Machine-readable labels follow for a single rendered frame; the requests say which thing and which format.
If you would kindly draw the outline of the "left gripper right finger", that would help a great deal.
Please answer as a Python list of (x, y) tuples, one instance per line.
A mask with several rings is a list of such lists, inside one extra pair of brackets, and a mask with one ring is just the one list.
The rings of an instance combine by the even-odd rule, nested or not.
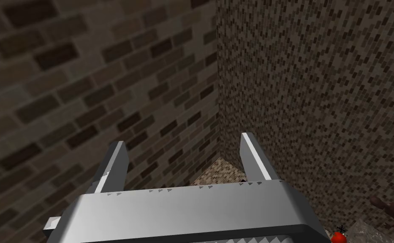
[(239, 154), (248, 182), (279, 179), (253, 133), (241, 134)]

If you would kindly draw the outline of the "red tomato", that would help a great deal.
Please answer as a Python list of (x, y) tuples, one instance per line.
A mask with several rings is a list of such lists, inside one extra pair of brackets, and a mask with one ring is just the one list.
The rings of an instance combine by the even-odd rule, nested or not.
[(344, 235), (345, 232), (346, 230), (343, 226), (337, 227), (337, 231), (334, 232), (330, 239), (331, 243), (347, 243), (347, 238)]

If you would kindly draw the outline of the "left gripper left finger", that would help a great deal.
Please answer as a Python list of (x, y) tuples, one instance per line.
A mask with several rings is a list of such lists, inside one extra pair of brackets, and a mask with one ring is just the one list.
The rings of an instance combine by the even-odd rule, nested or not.
[(114, 141), (96, 171), (87, 194), (122, 191), (128, 171), (129, 157), (124, 141)]

